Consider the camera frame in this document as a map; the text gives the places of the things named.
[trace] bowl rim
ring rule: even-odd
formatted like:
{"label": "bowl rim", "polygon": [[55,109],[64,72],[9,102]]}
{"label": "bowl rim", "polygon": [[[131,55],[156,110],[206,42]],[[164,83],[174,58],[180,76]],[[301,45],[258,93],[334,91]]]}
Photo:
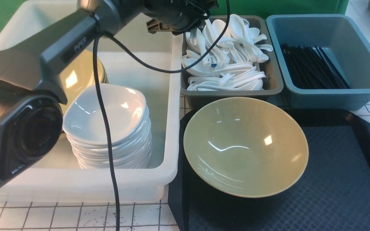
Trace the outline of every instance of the bowl rim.
{"label": "bowl rim", "polygon": [[[220,189],[219,187],[216,187],[212,184],[210,184],[207,180],[205,180],[205,178],[197,171],[197,168],[194,168],[194,166],[189,163],[189,165],[191,166],[192,170],[198,175],[198,177],[200,177],[203,181],[205,181],[208,185],[210,185],[211,187],[223,192],[223,193],[227,193],[229,195],[232,195],[232,196],[238,196],[238,197],[243,197],[243,198],[263,198],[263,197],[269,197],[269,196],[273,196],[273,195],[276,195],[276,194],[279,194],[279,193],[282,193],[283,191],[289,189],[290,187],[292,187],[294,184],[297,183],[297,181],[302,177],[302,175],[304,174],[305,170],[306,170],[306,167],[307,167],[307,164],[308,164],[308,161],[309,161],[309,146],[308,146],[308,142],[307,142],[307,139],[306,139],[306,136],[304,134],[304,131],[302,130],[301,126],[299,126],[299,124],[288,114],[286,113],[284,110],[282,110],[281,108],[271,104],[271,103],[268,103],[266,101],[262,101],[260,99],[257,99],[257,98],[248,98],[248,97],[230,97],[230,98],[222,98],[222,99],[219,99],[219,100],[216,100],[214,102],[211,102],[205,106],[203,106],[200,110],[198,110],[189,120],[188,124],[191,123],[193,120],[195,120],[195,117],[197,116],[197,114],[199,114],[200,111],[204,110],[204,108],[206,107],[209,107],[211,104],[217,104],[218,102],[220,101],[227,101],[227,100],[238,100],[238,99],[247,99],[247,100],[251,100],[251,101],[256,101],[256,102],[259,102],[259,103],[264,103],[264,104],[268,104],[268,105],[271,105],[279,110],[281,110],[286,116],[288,116],[292,121],[293,123],[295,124],[295,127],[297,127],[300,131],[301,131],[301,138],[304,139],[305,141],[305,144],[306,144],[306,161],[304,163],[304,167],[303,169],[301,170],[301,174],[298,175],[298,177],[296,178],[296,180],[294,180],[291,184],[289,184],[288,186],[286,186],[284,189],[282,190],[279,190],[277,192],[274,192],[274,193],[269,193],[269,194],[264,194],[264,195],[239,195],[237,193],[232,193],[232,192],[228,192],[227,190],[223,190],[223,189]],[[189,129],[188,129],[188,124],[187,126],[185,127],[185,132],[184,132],[184,137],[183,137],[183,147],[184,147],[184,152],[185,152],[185,156],[186,158],[189,160],[188,158],[188,155],[187,152],[186,152],[186,142],[185,142],[185,139],[186,139],[186,136],[187,136],[187,133],[189,133]]]}
{"label": "bowl rim", "polygon": [[[65,122],[65,120],[68,120],[68,117],[70,117],[71,116],[71,113],[73,113],[73,108],[74,107],[76,107],[75,105],[74,105],[74,103],[75,102],[77,102],[84,94],[88,94],[88,93],[91,93],[91,92],[88,92],[88,91],[92,91],[93,92],[93,94],[95,94],[96,95],[96,90],[95,90],[95,88],[96,88],[96,86],[95,85],[91,85],[91,86],[89,86],[89,87],[87,87],[73,102],[72,102],[72,104],[69,106],[69,108],[68,108],[68,110],[66,111],[66,113],[64,114],[64,116],[63,116],[63,131],[66,133],[66,134],[68,134],[68,135],[70,135],[74,140],[76,140],[76,141],[79,141],[79,142],[81,142],[81,143],[85,143],[85,144],[88,144],[88,145],[93,145],[93,146],[107,146],[107,142],[106,142],[106,140],[104,140],[103,142],[101,142],[101,141],[91,141],[91,140],[89,140],[89,139],[84,139],[84,138],[82,138],[82,137],[78,137],[78,135],[80,134],[80,133],[73,133],[73,132],[71,132],[71,130],[70,130],[70,127],[69,127],[69,125],[68,125],[68,123],[66,123]],[[142,123],[142,121],[145,119],[145,118],[147,118],[147,117],[149,117],[149,108],[148,108],[148,105],[147,105],[147,101],[146,101],[146,98],[145,98],[145,95],[142,93],[142,92],[140,92],[139,90],[136,90],[136,89],[133,89],[133,88],[129,88],[129,87],[125,87],[125,86],[121,86],[121,85],[115,85],[115,84],[107,84],[107,83],[100,83],[100,88],[101,88],[101,91],[102,91],[102,93],[104,94],[104,91],[106,90],[106,91],[110,91],[110,92],[114,92],[115,90],[117,90],[117,89],[122,89],[122,88],[124,88],[124,89],[127,89],[128,91],[129,90],[134,90],[136,93],[138,93],[138,97],[143,101],[143,112],[144,113],[142,113],[141,114],[141,117],[139,118],[139,120],[138,120],[138,123],[133,127],[133,130],[132,131],[130,131],[130,133],[128,133],[124,138],[122,138],[122,139],[113,139],[112,140],[112,146],[114,146],[114,145],[116,145],[116,144],[118,144],[118,143],[121,143],[121,142],[123,142],[124,141],[124,139],[126,139],[126,138],[128,138],[132,133],[134,133],[135,132],[135,130],[136,129],[138,129],[138,127],[140,126],[140,124]]]}

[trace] plastic container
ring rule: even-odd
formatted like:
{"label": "plastic container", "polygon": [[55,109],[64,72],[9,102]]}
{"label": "plastic container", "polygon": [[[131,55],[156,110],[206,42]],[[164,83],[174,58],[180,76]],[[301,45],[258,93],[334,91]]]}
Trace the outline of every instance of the plastic container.
{"label": "plastic container", "polygon": [[[12,47],[76,10],[75,0],[29,0],[0,33],[0,50]],[[117,38],[139,58],[166,70],[181,67],[182,37],[152,35],[145,15],[130,22]],[[138,64],[109,39],[101,39],[98,58],[110,84],[141,91],[152,121],[153,156],[146,169],[116,169],[121,203],[153,203],[178,169],[180,74],[164,74]],[[81,169],[62,135],[41,161],[0,189],[0,201],[113,202],[109,168]]]}
{"label": "plastic container", "polygon": [[[250,23],[250,27],[256,27],[261,31],[261,34],[267,36],[267,40],[260,41],[258,44],[270,44],[272,45],[268,29],[266,28],[265,21],[257,16],[241,16],[247,19]],[[211,21],[215,19],[222,19],[226,21],[226,16],[212,16]],[[182,44],[182,54],[186,54],[187,44],[185,41]],[[260,63],[259,68],[261,71],[265,72],[266,78],[263,79],[263,89],[261,91],[188,91],[187,87],[188,78],[190,74],[188,72],[181,73],[181,94],[185,95],[189,107],[194,109],[200,109],[203,106],[209,104],[210,102],[216,101],[221,98],[228,97],[250,97],[258,98],[261,100],[266,100],[271,95],[279,94],[283,87],[283,81],[281,72],[279,71],[278,62],[274,52],[263,51],[269,56],[269,60],[265,63]]]}
{"label": "plastic container", "polygon": [[[370,44],[340,14],[273,15],[266,19],[292,108],[358,110],[370,101]],[[322,47],[352,89],[300,89],[289,75],[280,45]]]}

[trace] green wall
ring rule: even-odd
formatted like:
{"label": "green wall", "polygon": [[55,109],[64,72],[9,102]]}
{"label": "green wall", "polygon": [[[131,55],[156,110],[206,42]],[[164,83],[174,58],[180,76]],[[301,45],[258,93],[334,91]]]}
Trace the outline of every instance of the green wall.
{"label": "green wall", "polygon": [[[26,0],[0,0],[0,31],[19,6]],[[218,0],[220,8],[214,15],[226,14],[225,0]],[[231,12],[266,18],[272,14],[288,13],[342,13],[348,0],[230,0]]]}

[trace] white ceramic spoon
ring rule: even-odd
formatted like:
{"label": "white ceramic spoon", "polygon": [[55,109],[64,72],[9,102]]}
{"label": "white ceramic spoon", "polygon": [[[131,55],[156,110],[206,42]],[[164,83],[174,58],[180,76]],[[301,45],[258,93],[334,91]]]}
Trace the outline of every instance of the white ceramic spoon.
{"label": "white ceramic spoon", "polygon": [[242,73],[240,73],[240,74],[238,74],[238,75],[232,75],[230,78],[229,78],[229,76],[227,76],[228,78],[225,78],[225,77],[222,77],[220,80],[219,80],[219,86],[220,87],[223,87],[223,86],[225,86],[225,84],[227,84],[227,82],[228,81],[230,81],[230,80],[241,80],[241,79],[244,79],[244,77],[245,76],[252,76],[252,75],[254,75],[254,74],[256,74],[256,73],[258,73],[257,71],[256,71],[256,69],[257,69],[257,67],[253,67],[251,70],[248,70],[248,71],[245,71],[245,72],[242,72]]}
{"label": "white ceramic spoon", "polygon": [[259,44],[259,45],[256,44],[256,46],[259,49],[264,50],[264,51],[268,51],[268,52],[272,52],[273,51],[272,45],[269,45],[269,44]]}
{"label": "white ceramic spoon", "polygon": [[[207,25],[205,25],[204,30],[202,31],[202,35],[205,38],[205,42],[207,43],[207,48],[211,47],[213,44],[212,37],[210,35],[210,30],[207,29]],[[223,66],[226,62],[227,56],[220,50],[217,46],[212,48],[212,53],[215,57],[217,57],[217,64],[219,66]]]}
{"label": "white ceramic spoon", "polygon": [[[246,34],[246,36],[248,38],[248,41],[252,41],[250,29],[249,29],[249,27],[247,25],[245,25],[245,34]],[[266,59],[266,57],[262,57],[263,56],[263,52],[259,48],[257,48],[255,46],[255,44],[252,43],[251,45],[253,45],[253,46],[250,47],[250,48],[249,47],[247,48],[248,49],[248,54],[249,54],[249,51],[251,49],[254,52],[255,56],[257,57],[257,60],[256,61],[259,62],[259,63],[261,63],[263,59]]]}
{"label": "white ceramic spoon", "polygon": [[249,26],[249,21],[247,19],[242,19],[243,20],[243,23],[247,26]]}
{"label": "white ceramic spoon", "polygon": [[[184,67],[190,66],[195,61],[197,61],[197,59],[182,57],[182,65]],[[188,69],[187,72],[191,73],[194,76],[212,76],[220,73],[240,72],[251,69],[252,63],[228,64],[216,68],[204,66],[202,63],[197,63],[194,67]]]}
{"label": "white ceramic spoon", "polygon": [[210,22],[209,19],[205,20],[205,24],[206,25],[204,26],[204,30],[205,30],[205,28],[207,28],[207,30],[208,30],[207,35],[210,36],[210,40],[215,41],[219,37],[219,34],[216,33],[216,31],[215,31],[214,27],[212,26],[212,23]]}
{"label": "white ceramic spoon", "polygon": [[[207,45],[205,43],[205,38],[203,37],[202,35],[202,32],[200,31],[200,29],[197,28],[197,41],[198,41],[198,47],[199,47],[199,50],[201,51],[201,55],[205,54],[207,52]],[[211,62],[210,62],[210,55],[207,54],[203,59],[202,59],[202,63],[206,66],[206,65],[209,65],[209,66],[212,66]]]}
{"label": "white ceramic spoon", "polygon": [[252,82],[249,82],[239,88],[225,88],[216,85],[216,82],[204,82],[194,86],[194,90],[203,91],[203,90],[226,90],[226,91],[246,91],[246,90],[261,90],[263,87],[262,79],[256,79]]}
{"label": "white ceramic spoon", "polygon": [[224,85],[224,87],[226,88],[238,88],[238,87],[241,87],[247,83],[250,83],[256,79],[262,79],[262,78],[266,78],[266,75],[264,72],[257,72],[255,74],[251,74],[251,75],[246,75],[244,76],[243,78],[239,78],[239,79],[236,79],[236,80],[232,80],[232,81],[229,81],[228,83],[226,83]]}
{"label": "white ceramic spoon", "polygon": [[[219,32],[219,31],[223,31],[224,28],[225,28],[225,25],[226,23],[222,20],[215,20],[213,22],[213,27],[215,29],[216,32]],[[236,63],[243,63],[243,59],[240,57],[240,55],[238,54],[238,52],[236,51],[236,48],[235,48],[235,44],[234,44],[234,39],[232,39],[232,35],[230,34],[229,32],[229,29],[226,30],[225,34],[222,36],[222,38],[228,38],[227,40],[223,40],[221,39],[220,41],[222,41],[219,45],[221,47],[225,47],[225,48],[228,48],[230,53],[231,53],[231,56],[232,56],[232,59],[236,62]]]}
{"label": "white ceramic spoon", "polygon": [[191,76],[188,79],[188,83],[193,84],[195,82],[206,82],[206,81],[219,82],[220,80],[221,80],[221,78],[216,78],[216,77]]}
{"label": "white ceramic spoon", "polygon": [[260,33],[261,31],[258,28],[255,27],[249,28],[249,35],[251,36],[251,38],[258,37]]}
{"label": "white ceramic spoon", "polygon": [[247,62],[252,62],[251,59],[249,58],[248,53],[243,47],[239,45],[239,46],[235,46],[235,48],[239,52],[243,60],[246,60]]}
{"label": "white ceramic spoon", "polygon": [[[187,55],[187,57],[194,58],[194,59],[197,59],[197,60],[201,57],[200,54],[198,54],[194,51],[191,51],[191,50],[186,50],[186,55]],[[217,66],[218,57],[216,56],[216,54],[213,54],[213,56],[210,56],[210,62],[211,62],[211,67],[216,67]]]}
{"label": "white ceramic spoon", "polygon": [[241,17],[236,14],[231,15],[229,20],[229,30],[231,35],[243,44],[251,61],[256,62],[260,53],[257,53],[256,50],[251,49],[254,44],[252,43],[246,28],[247,27]]}
{"label": "white ceramic spoon", "polygon": [[195,29],[192,29],[191,32],[186,32],[185,33],[185,42],[188,45],[188,49],[200,53],[201,51],[197,47],[197,31]]}
{"label": "white ceramic spoon", "polygon": [[258,35],[256,38],[252,38],[252,42],[254,43],[254,44],[256,44],[257,42],[259,42],[259,41],[263,41],[263,40],[267,40],[268,38],[266,37],[266,35],[264,35],[264,34],[261,34],[261,35]]}

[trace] stack of white dishes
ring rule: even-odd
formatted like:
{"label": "stack of white dishes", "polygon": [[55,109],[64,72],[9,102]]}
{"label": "stack of white dishes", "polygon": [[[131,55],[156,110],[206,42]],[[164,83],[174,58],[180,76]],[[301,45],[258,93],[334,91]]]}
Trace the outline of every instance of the stack of white dishes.
{"label": "stack of white dishes", "polygon": [[[145,168],[152,153],[151,121],[145,96],[137,90],[100,84],[115,168]],[[89,86],[64,115],[63,130],[81,168],[108,168],[104,120],[95,86]]]}

